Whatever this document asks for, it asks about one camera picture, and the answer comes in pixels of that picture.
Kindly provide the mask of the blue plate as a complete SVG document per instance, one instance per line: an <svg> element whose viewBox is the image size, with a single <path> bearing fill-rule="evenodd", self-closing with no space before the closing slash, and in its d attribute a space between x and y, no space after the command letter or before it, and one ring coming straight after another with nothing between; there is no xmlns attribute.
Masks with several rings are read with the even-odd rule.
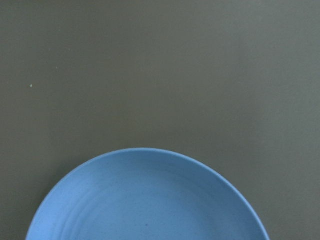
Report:
<svg viewBox="0 0 320 240"><path fill-rule="evenodd" d="M267 240L244 196L185 155L130 148L63 177L30 224L28 240Z"/></svg>

